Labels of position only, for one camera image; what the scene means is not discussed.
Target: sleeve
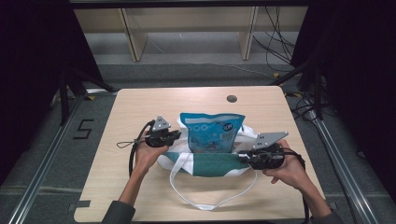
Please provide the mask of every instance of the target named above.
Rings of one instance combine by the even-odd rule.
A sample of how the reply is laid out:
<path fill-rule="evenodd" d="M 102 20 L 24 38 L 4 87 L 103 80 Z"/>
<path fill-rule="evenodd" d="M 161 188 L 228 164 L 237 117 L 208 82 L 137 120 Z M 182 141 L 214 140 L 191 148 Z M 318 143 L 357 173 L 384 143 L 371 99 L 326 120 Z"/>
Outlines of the sleeve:
<path fill-rule="evenodd" d="M 332 212 L 326 217 L 311 218 L 311 221 L 312 224 L 343 224 L 344 223 L 344 221 L 335 212 Z"/>
<path fill-rule="evenodd" d="M 113 201 L 108 207 L 105 217 L 102 220 L 104 224 L 122 224 L 131 223 L 134 216 L 134 208 L 128 203 Z"/>

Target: white strap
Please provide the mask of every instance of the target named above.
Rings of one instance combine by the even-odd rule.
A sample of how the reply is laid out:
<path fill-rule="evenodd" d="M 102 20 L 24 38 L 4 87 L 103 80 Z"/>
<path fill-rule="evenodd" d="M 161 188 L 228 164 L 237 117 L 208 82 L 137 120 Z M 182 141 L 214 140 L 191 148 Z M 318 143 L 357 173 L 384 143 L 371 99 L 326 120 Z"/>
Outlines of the white strap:
<path fill-rule="evenodd" d="M 176 163 L 175 163 L 175 166 L 173 167 L 173 169 L 172 169 L 172 171 L 171 171 L 171 174 L 170 174 L 170 176 L 169 176 L 169 180 L 170 180 L 170 182 L 171 182 L 172 188 L 175 190 L 175 192 L 176 192 L 184 201 L 186 201 L 187 203 L 191 204 L 192 206 L 194 206 L 194 207 L 196 207 L 196 208 L 198 208 L 198 209 L 200 209 L 200 210 L 211 211 L 211 210 L 213 210 L 213 209 L 219 207 L 220 205 L 222 205 L 222 204 L 224 204 L 224 203 L 227 203 L 228 201 L 230 201 L 230 200 L 232 200 L 232 199 L 234 199 L 234 198 L 236 198 L 236 197 L 238 197 L 238 196 L 241 196 L 242 194 L 248 192 L 248 190 L 250 190 L 250 189 L 253 187 L 254 183 L 256 183 L 256 180 L 257 180 L 257 171 L 255 171 L 255 173 L 254 173 L 254 174 L 255 174 L 255 177 L 254 177 L 253 182 L 252 182 L 244 191 L 242 191 L 242 192 L 240 192 L 240 193 L 234 195 L 234 196 L 231 197 L 231 198 L 228 198 L 228 199 L 222 201 L 221 203 L 218 203 L 218 204 L 216 204 L 216 205 L 214 205 L 214 204 L 204 204 L 204 203 L 192 203 L 192 202 L 190 202 L 187 198 L 185 198 L 183 195 L 181 195 L 181 194 L 178 192 L 178 190 L 176 189 L 175 183 L 174 183 L 174 179 L 175 179 L 176 174 L 177 174 L 178 171 L 183 167 L 184 163 L 188 160 L 188 158 L 189 158 L 190 155 L 191 155 L 191 154 L 190 154 L 190 153 L 187 153 L 187 152 L 182 152 L 182 153 L 180 153 L 180 155 L 179 155 L 179 157 L 178 157 L 178 159 L 177 159 L 177 161 L 176 161 Z"/>

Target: light wooden tabletop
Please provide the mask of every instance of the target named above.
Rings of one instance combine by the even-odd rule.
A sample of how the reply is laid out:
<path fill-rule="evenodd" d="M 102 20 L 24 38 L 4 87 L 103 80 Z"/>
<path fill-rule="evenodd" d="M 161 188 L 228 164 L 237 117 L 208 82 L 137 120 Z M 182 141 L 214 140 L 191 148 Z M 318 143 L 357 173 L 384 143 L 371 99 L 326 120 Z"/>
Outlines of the light wooden tabletop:
<path fill-rule="evenodd" d="M 229 103 L 227 96 L 237 97 Z M 285 138 L 303 156 L 306 171 L 323 195 L 304 143 L 279 87 L 198 87 L 128 89 L 119 91 L 108 118 L 91 171 L 81 194 L 89 207 L 77 208 L 77 222 L 100 222 L 113 200 L 117 200 L 128 180 L 130 147 L 118 142 L 132 141 L 143 126 L 158 115 L 178 129 L 180 112 L 237 113 L 245 115 L 244 124 L 256 133 L 289 132 Z M 260 171 L 253 188 L 216 210 L 201 211 L 184 202 L 169 183 L 170 171 L 158 164 L 150 169 L 135 204 L 134 221 L 204 221 L 303 218 L 300 192 Z M 194 203 L 219 203 L 245 189 L 253 180 L 249 170 L 238 177 L 194 177 L 178 174 L 176 185 Z"/>

